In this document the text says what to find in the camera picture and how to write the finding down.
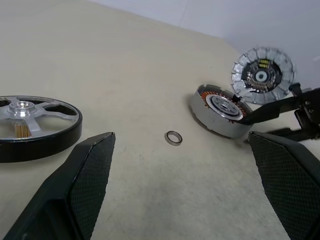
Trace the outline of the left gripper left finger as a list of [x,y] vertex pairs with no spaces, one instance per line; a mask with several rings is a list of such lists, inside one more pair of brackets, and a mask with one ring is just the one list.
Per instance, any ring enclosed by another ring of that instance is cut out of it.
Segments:
[[6,240],[89,240],[105,195],[116,135],[78,143],[39,187]]

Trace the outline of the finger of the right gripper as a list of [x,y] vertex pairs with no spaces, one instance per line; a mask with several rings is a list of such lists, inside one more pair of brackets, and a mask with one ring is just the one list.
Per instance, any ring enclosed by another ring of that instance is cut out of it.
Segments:
[[270,135],[283,137],[295,142],[320,139],[320,133],[318,131],[306,128],[291,130],[289,127],[286,127],[267,131],[266,133]]
[[245,125],[253,125],[273,120],[278,118],[282,113],[295,112],[295,110],[297,110],[298,106],[296,105],[294,96],[302,96],[303,98],[306,96],[320,96],[319,88],[302,91],[299,83],[291,84],[289,86],[289,91],[292,93],[292,97],[267,103],[247,114],[240,122]]

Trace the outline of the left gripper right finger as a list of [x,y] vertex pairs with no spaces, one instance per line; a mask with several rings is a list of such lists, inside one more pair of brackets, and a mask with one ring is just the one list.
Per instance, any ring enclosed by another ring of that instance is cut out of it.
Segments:
[[320,238],[320,161],[299,142],[252,131],[265,195],[292,240]]

